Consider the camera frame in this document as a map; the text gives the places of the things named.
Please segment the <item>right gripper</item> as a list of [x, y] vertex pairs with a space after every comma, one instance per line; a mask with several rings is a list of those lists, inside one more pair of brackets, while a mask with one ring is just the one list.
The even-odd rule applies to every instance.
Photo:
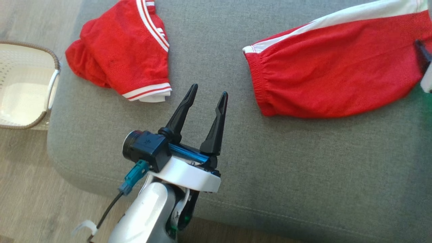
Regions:
[[414, 75], [423, 76], [420, 81], [420, 86], [425, 93], [432, 93], [432, 52], [427, 49], [427, 46], [420, 39], [414, 42]]

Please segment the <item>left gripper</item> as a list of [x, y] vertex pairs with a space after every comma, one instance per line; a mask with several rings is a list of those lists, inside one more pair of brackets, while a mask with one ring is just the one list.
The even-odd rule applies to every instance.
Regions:
[[225, 127], [228, 93], [223, 92], [215, 108], [216, 117], [204, 142], [198, 149], [179, 144], [186, 116], [196, 97], [198, 84], [191, 85], [165, 127], [158, 130], [170, 143], [172, 156], [160, 172], [148, 172], [148, 183], [164, 182], [199, 192], [216, 193], [221, 184], [217, 170]]

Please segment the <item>red shorts with white stripe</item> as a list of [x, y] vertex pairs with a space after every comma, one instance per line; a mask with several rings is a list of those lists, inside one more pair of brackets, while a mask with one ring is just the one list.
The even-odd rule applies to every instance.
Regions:
[[243, 48], [265, 116], [335, 118], [379, 109], [421, 81], [432, 50], [428, 0], [378, 0]]

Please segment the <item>red jersey with white trim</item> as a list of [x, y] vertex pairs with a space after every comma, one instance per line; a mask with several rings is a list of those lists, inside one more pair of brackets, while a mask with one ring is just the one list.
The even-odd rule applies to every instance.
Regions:
[[129, 101], [164, 102], [171, 95], [169, 43], [155, 0], [119, 0], [86, 22], [66, 50], [71, 71]]

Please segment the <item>large grey sofa seat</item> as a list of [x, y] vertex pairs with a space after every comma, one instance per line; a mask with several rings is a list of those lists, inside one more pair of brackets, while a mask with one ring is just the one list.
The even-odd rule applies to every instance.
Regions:
[[193, 83], [182, 143], [199, 147], [229, 94], [217, 193], [194, 217], [308, 242], [432, 243], [432, 95], [333, 120], [264, 117], [242, 48], [373, 0], [156, 0], [170, 43], [173, 92], [130, 102], [82, 80], [66, 61], [48, 130], [48, 154], [72, 185], [112, 199], [133, 166], [132, 130], [165, 126]]

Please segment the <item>white basket brown rim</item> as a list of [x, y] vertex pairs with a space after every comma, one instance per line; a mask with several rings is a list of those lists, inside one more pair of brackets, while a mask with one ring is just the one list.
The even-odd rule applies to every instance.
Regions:
[[47, 126], [60, 71], [49, 48], [0, 40], [0, 129]]

